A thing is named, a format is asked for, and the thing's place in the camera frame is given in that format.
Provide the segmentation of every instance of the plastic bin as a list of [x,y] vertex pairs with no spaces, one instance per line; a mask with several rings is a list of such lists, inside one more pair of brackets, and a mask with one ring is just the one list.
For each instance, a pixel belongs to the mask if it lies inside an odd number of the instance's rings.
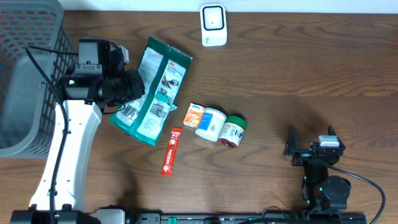
[[[0,0],[0,157],[46,158],[55,100],[25,53],[28,45],[72,52],[57,0]],[[53,84],[76,56],[30,49]]]

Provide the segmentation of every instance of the green lid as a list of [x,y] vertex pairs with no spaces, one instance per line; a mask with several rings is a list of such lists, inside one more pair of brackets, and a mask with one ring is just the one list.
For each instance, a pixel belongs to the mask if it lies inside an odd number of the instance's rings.
[[246,127],[248,126],[247,122],[245,122],[242,118],[239,118],[237,116],[229,116],[225,122],[231,122],[237,124],[240,127],[242,127],[244,130],[246,130]]

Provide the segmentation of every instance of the red stick packet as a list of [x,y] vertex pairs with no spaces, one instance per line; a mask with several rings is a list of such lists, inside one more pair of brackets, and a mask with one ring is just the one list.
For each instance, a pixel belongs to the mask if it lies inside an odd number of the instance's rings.
[[172,176],[174,157],[175,153],[177,152],[178,142],[180,140],[181,133],[182,128],[172,128],[172,135],[170,136],[169,145],[167,146],[166,156],[164,157],[161,172],[162,175],[165,175],[167,177]]

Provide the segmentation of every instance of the green plastic package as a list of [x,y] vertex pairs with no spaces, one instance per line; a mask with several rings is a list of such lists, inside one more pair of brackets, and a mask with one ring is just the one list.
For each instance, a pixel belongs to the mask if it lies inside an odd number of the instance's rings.
[[139,64],[145,95],[126,103],[109,122],[140,142],[155,146],[192,57],[150,37]]

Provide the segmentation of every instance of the white background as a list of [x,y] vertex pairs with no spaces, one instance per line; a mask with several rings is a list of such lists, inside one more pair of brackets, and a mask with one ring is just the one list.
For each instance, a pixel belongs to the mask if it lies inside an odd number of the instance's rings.
[[398,0],[59,0],[65,10],[187,11],[221,3],[229,12],[398,13]]

